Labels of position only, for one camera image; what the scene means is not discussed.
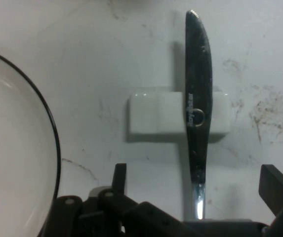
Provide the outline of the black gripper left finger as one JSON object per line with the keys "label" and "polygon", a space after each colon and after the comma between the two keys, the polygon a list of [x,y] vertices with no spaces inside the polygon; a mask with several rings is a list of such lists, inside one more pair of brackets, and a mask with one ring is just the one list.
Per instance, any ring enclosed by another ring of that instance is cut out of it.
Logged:
{"label": "black gripper left finger", "polygon": [[126,164],[115,166],[112,185],[98,196],[56,199],[46,220],[45,237],[187,237],[188,228],[148,202],[124,194]]}

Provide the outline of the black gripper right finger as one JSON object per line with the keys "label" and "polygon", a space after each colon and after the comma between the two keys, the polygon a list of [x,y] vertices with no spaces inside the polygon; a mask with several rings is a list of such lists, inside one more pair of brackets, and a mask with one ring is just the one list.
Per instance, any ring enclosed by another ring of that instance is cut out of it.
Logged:
{"label": "black gripper right finger", "polygon": [[283,174],[274,165],[261,166],[258,192],[275,215],[275,219],[264,231],[264,236],[283,237]]}

